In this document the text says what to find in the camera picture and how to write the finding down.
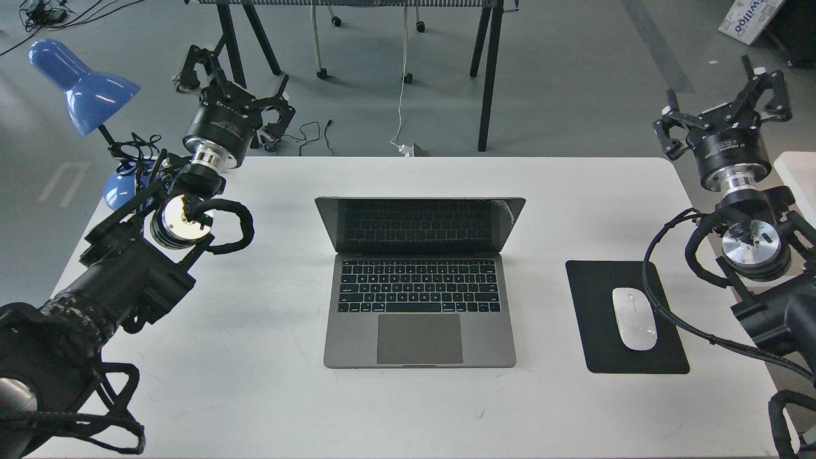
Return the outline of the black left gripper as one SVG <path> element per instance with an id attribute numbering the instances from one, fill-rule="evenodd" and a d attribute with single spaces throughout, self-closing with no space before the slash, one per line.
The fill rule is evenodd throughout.
<path id="1" fill-rule="evenodd" d="M 199 107 L 183 138 L 184 147 L 190 153 L 209 147 L 221 157 L 218 168 L 234 169 L 242 165 L 257 128 L 263 149 L 274 153 L 296 111 L 286 93 L 289 75 L 283 75 L 273 96 L 254 102 L 256 112 L 245 108 L 254 96 L 228 81 L 219 62 L 221 50 L 222 45 L 213 50 L 191 45 L 172 82 L 177 93 L 199 96 Z M 260 116 L 269 111 L 277 118 L 261 121 L 259 127 Z"/>

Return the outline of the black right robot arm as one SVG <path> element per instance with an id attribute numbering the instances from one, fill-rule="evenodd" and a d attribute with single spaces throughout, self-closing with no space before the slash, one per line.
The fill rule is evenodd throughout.
<path id="1" fill-rule="evenodd" d="M 772 171 L 761 125 L 792 118 L 787 85 L 781 71 L 755 67 L 747 55 L 741 61 L 747 82 L 734 101 L 687 114 L 670 89 L 667 106 L 653 123 L 662 153 L 675 161 L 691 151 L 701 186 L 722 198 L 710 213 L 686 209 L 653 238 L 641 267 L 645 296 L 677 328 L 814 383 L 814 227 L 793 210 L 789 187 L 761 191 L 757 186 Z M 686 323 L 651 289 L 651 253 L 669 230 L 689 220 L 697 226 L 685 247 L 686 264 L 708 284 L 734 288 L 739 300 L 731 311 L 751 346 Z"/>

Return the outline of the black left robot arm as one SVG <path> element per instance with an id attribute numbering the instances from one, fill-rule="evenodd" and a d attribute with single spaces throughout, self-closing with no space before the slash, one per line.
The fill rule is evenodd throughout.
<path id="1" fill-rule="evenodd" d="M 105 363 L 117 330 L 135 333 L 174 308 L 195 285 L 190 268 L 205 252 L 238 252 L 254 238 L 253 218 L 221 193 L 226 169 L 242 165 L 257 133 L 279 140 L 293 119 L 283 76 L 256 98 L 227 79 L 218 50 L 192 46 L 176 89 L 199 95 L 184 146 L 132 159 L 135 195 L 85 236 L 85 272 L 42 306 L 2 307 L 2 457 L 20 458 L 53 437 L 122 454 L 145 448 L 128 409 L 140 373 Z"/>

